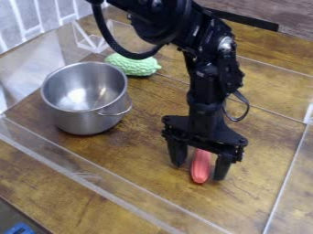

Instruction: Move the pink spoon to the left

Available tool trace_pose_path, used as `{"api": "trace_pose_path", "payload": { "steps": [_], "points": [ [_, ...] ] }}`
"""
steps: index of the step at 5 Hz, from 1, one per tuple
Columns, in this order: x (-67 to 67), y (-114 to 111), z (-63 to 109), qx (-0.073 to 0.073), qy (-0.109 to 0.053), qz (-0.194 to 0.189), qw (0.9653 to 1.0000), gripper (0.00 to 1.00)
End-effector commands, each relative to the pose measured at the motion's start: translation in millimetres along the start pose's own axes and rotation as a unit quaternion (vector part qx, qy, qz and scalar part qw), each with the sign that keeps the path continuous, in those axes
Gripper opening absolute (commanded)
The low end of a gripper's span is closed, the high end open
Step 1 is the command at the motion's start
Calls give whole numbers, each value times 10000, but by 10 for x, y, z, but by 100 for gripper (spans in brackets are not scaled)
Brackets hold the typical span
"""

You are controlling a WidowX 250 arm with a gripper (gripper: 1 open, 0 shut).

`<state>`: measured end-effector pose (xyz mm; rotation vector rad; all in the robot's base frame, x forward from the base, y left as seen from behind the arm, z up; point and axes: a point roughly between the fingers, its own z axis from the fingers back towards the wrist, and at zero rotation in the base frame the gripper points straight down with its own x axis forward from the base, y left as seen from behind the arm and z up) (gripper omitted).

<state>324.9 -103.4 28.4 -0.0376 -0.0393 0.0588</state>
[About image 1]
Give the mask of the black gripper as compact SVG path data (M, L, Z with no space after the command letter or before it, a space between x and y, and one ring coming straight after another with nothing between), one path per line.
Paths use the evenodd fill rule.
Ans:
M162 118L162 136L167 142L171 163L180 167L187 158L187 146L218 154L214 180L225 179L231 163L242 161L249 140L221 121L212 126L203 124L195 131L188 126L188 116L166 115Z

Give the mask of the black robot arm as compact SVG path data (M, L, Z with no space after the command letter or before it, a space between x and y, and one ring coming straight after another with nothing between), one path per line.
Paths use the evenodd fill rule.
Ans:
M174 165L182 165L187 148L218 156L214 179L222 180L230 165L242 160L249 140L227 125L226 98L246 97L238 91L245 74L235 59L235 35L222 20L192 0L85 0L109 47L128 59L146 59L172 44L182 51L190 74L188 114L163 117L163 138ZM138 36L154 45L143 53L123 48L112 37L101 4L109 3L130 17Z

